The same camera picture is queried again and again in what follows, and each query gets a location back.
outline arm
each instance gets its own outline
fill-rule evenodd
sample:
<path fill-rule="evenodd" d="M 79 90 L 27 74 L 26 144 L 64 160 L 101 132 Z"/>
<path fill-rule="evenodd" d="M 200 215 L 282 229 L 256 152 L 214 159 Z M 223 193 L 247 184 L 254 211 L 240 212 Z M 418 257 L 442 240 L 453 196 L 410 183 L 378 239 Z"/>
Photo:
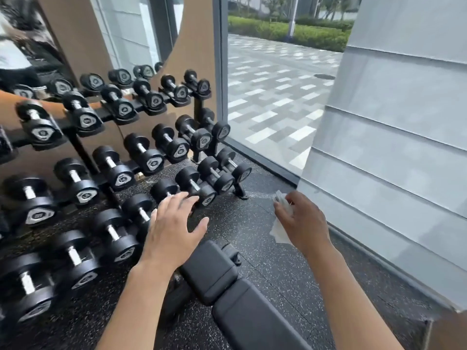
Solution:
<path fill-rule="evenodd" d="M 332 245 L 323 212 L 297 191 L 286 199 L 294 205 L 294 214 L 289 216 L 275 203 L 277 218 L 319 284 L 336 348 L 403 350 Z"/>
<path fill-rule="evenodd" d="M 195 250 L 207 231 L 203 218 L 189 233 L 186 227 L 197 196 L 188 193 L 164 199 L 151 214 L 140 261 L 126 280 L 120 300 L 97 344 L 97 350 L 152 350 L 162 302 L 172 273 Z"/>

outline floor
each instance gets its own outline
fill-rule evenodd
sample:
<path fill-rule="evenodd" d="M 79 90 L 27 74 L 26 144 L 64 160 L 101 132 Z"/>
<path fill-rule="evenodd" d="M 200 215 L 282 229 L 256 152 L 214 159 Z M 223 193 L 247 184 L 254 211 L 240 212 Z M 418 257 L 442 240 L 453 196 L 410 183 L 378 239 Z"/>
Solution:
<path fill-rule="evenodd" d="M 248 160 L 237 155 L 236 161 Z M 173 177 L 190 164 L 184 161 L 169 166 L 155 177 L 121 192 L 120 199 L 147 192 L 161 177 Z M 275 220 L 272 196 L 277 190 L 288 192 L 293 187 L 260 166 L 250 164 L 253 173 L 244 182 L 249 199 L 243 201 L 230 193 L 219 196 L 207 209 L 190 217 L 189 228 L 193 229 L 203 216 L 209 216 L 207 237 L 219 245 L 232 243 L 241 252 L 241 276 L 259 288 L 313 349 L 334 349 L 319 288 L 305 260 L 293 247 L 276 244 L 269 235 Z M 24 253 L 59 231 L 84 227 L 89 217 L 105 208 L 103 203 L 83 210 L 25 238 L 21 244 L 3 248 L 1 254 Z M 419 349 L 425 320 L 436 317 L 441 307 L 339 237 L 332 236 L 332 239 L 404 347 Z M 0 349 L 93 349 L 115 307 L 129 268 L 122 265 L 108 270 L 85 294 L 64 300 L 35 323 L 19 327 L 15 336 L 0 345 Z M 228 348 L 211 318 L 210 309 L 195 301 L 160 330 L 155 345 L 155 349 Z"/>
<path fill-rule="evenodd" d="M 230 136 L 301 175 L 342 53 L 229 34 Z"/>

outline manhole cover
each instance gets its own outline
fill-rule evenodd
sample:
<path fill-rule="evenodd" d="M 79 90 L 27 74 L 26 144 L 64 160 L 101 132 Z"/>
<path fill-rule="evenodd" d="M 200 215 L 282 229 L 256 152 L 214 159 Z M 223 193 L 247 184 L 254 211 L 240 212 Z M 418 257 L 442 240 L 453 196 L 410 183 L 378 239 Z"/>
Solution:
<path fill-rule="evenodd" d="M 315 77 L 322 78 L 323 80 L 334 80 L 336 76 L 326 74 L 315 74 Z"/>

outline white wipe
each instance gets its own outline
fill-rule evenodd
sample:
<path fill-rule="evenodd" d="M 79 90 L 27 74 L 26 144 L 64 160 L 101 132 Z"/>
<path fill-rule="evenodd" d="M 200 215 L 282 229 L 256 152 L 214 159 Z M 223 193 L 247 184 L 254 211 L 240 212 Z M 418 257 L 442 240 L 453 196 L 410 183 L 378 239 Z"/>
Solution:
<path fill-rule="evenodd" d="M 272 198 L 272 200 L 279 202 L 279 204 L 281 204 L 284 207 L 285 211 L 287 211 L 287 213 L 292 216 L 293 206 L 290 205 L 289 202 L 285 199 L 286 195 L 287 194 L 283 194 L 280 190 L 278 190 L 276 192 L 276 195 Z M 274 221 L 274 224 L 272 225 L 272 229 L 269 234 L 274 237 L 276 243 L 288 243 L 289 245 L 292 244 L 292 242 L 289 239 L 289 236 L 287 235 L 287 232 L 285 232 L 282 224 L 277 219 L 277 217 Z"/>

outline hand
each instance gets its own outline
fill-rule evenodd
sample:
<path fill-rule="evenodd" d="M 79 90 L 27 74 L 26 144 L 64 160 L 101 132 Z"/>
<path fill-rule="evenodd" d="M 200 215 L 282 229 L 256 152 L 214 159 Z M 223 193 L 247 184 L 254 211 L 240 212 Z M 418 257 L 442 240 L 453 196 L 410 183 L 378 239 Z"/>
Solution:
<path fill-rule="evenodd" d="M 185 199 L 187 196 L 186 192 L 169 196 L 152 212 L 139 263 L 162 266 L 172 275 L 175 269 L 190 258 L 207 231 L 209 218 L 204 217 L 195 230 L 189 233 L 187 219 L 199 197 Z"/>
<path fill-rule="evenodd" d="M 327 247 L 332 246 L 329 229 L 319 207 L 296 190 L 287 194 L 285 199 L 294 205 L 292 216 L 277 201 L 274 209 L 293 245 L 307 259 L 318 256 L 323 249 L 328 250 Z"/>

